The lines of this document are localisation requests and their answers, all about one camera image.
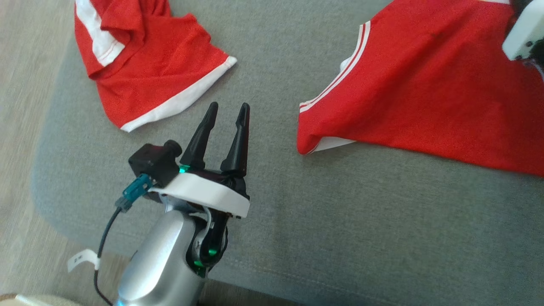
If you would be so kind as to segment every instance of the red sleeveless jersey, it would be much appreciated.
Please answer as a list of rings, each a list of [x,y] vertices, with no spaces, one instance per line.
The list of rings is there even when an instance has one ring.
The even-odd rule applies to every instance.
[[[76,0],[75,22],[104,111],[128,132],[182,112],[236,63],[167,0]]]
[[[512,15],[506,3],[395,0],[300,104],[299,153],[357,141],[544,176],[544,76],[503,53]]]

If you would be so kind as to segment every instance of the white cable tag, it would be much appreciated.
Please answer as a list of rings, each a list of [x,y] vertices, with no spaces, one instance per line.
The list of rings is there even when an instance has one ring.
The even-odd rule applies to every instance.
[[[77,265],[85,261],[94,264],[95,270],[98,270],[100,268],[100,258],[98,258],[96,253],[92,250],[86,249],[77,253],[72,258],[68,259],[68,273],[72,272],[72,270],[77,267]]]

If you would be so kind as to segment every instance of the green indicator light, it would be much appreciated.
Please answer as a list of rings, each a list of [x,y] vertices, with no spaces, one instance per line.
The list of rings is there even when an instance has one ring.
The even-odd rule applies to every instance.
[[[187,172],[187,170],[189,170],[190,166],[188,165],[185,165],[185,164],[181,164],[180,165],[180,173],[185,173]]]

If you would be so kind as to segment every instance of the gray ottoman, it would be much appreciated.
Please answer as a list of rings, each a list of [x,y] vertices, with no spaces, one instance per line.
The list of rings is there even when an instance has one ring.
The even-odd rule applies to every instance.
[[[38,211],[96,248],[133,152],[187,145],[218,101],[206,158],[218,167],[247,102],[251,209],[230,222],[211,278],[311,305],[542,305],[543,179],[360,143],[297,154],[298,103],[337,75],[358,26],[387,3],[171,0],[239,62],[181,115],[130,134],[104,115],[70,43],[33,171]],[[162,213],[138,201],[106,250],[132,255]]]

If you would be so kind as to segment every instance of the black cable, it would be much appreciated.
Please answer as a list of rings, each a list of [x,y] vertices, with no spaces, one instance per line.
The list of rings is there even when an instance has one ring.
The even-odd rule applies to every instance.
[[[98,246],[98,253],[96,254],[96,257],[98,257],[98,259],[102,257],[102,251],[104,250],[106,237],[108,236],[109,230],[112,228],[113,221],[115,221],[115,219],[117,218],[121,210],[122,208],[117,207],[112,217],[110,218],[108,224],[106,225],[106,228],[104,229],[104,233],[102,234],[102,239],[100,240],[100,245]],[[106,302],[106,304],[108,304],[109,306],[113,306],[112,303],[108,300],[108,298],[104,294],[102,294],[100,289],[98,289],[98,270],[95,270],[94,284],[95,284],[96,293],[98,293],[98,295],[104,300],[104,302]]]

